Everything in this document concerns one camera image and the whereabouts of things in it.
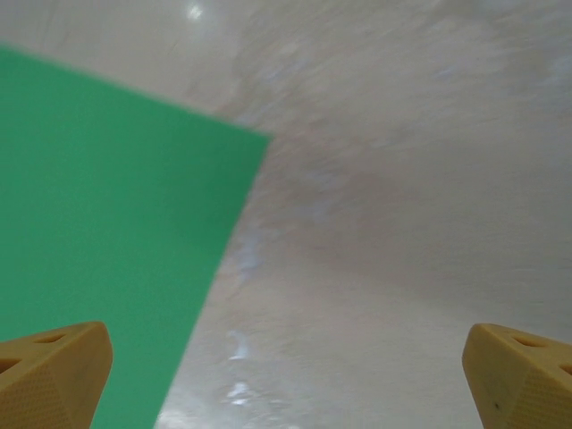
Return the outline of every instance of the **green paper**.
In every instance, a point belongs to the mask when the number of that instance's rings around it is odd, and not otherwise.
[[[0,341],[89,320],[150,428],[268,138],[0,47]]]

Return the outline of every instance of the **white floor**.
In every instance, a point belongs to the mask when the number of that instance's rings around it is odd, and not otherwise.
[[[157,427],[480,427],[471,324],[572,341],[568,0],[0,0],[276,139]]]

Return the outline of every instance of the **hole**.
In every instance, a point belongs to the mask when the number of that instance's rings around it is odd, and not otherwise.
[[[56,341],[60,340],[61,338],[63,338],[64,336],[65,336],[65,333],[58,333],[57,335],[52,335],[51,337],[40,338],[39,340],[35,340],[34,342],[40,343],[40,344],[47,344],[49,342],[56,342]]]
[[[523,337],[512,337],[514,338],[516,341],[518,341],[519,343],[521,343],[523,346],[527,346],[527,347],[546,347],[544,344],[541,344],[540,342],[535,342],[532,340],[529,340],[527,338],[523,338]]]
[[[14,365],[20,362],[20,359],[0,359],[0,374],[8,371]]]

